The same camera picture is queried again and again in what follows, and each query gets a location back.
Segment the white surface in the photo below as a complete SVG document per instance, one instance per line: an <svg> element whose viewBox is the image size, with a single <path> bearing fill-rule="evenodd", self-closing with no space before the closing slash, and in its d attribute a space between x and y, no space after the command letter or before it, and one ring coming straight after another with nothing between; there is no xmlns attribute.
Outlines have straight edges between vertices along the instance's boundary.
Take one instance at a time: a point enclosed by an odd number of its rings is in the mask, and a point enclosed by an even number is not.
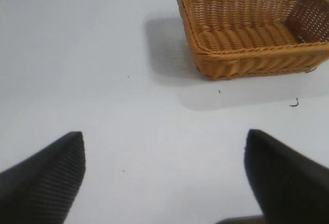
<svg viewBox="0 0 329 224"><path fill-rule="evenodd" d="M329 166L329 64L207 81L176 0L3 0L0 52L0 171L84 134L87 171L66 224L260 214L243 165L250 128Z"/></svg>

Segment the basket rim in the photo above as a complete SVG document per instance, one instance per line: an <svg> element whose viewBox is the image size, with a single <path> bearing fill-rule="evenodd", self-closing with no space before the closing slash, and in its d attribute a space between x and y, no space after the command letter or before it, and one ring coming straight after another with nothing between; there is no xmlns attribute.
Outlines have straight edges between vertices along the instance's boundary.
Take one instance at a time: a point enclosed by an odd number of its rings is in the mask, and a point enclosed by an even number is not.
<svg viewBox="0 0 329 224"><path fill-rule="evenodd" d="M187 40L194 53L199 55L207 55L207 61L218 61L218 60L233 60L251 57L262 57L262 56L279 56L289 53L303 53L303 52L317 52L317 51L329 51L329 42L315 42L315 43L300 43L300 44L287 44L279 46L265 46L255 48L242 48L235 50L222 50L213 51L209 48L201 46L196 37L196 32L191 26L188 12L186 9L185 0L177 0L179 7L181 7L181 13L184 13L182 20L186 23L186 26L191 30L192 36L187 36Z"/></svg>

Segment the tan wicker basket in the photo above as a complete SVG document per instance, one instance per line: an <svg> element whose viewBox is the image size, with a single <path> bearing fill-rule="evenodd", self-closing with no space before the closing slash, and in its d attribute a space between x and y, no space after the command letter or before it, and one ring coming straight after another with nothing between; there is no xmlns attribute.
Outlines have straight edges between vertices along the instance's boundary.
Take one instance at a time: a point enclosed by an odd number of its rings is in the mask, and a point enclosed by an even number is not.
<svg viewBox="0 0 329 224"><path fill-rule="evenodd" d="M329 58L329 0L177 0L199 71L214 80L309 71Z"/></svg>

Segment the debris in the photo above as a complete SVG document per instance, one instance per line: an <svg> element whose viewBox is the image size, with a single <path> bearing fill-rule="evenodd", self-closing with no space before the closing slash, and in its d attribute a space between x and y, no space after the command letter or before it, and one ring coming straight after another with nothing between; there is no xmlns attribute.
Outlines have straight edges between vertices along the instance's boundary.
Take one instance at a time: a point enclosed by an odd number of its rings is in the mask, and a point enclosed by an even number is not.
<svg viewBox="0 0 329 224"><path fill-rule="evenodd" d="M296 98L296 100L297 100L297 104L295 104L295 105L289 105L289 107L297 107L299 105L299 101L298 101L298 98Z"/></svg>

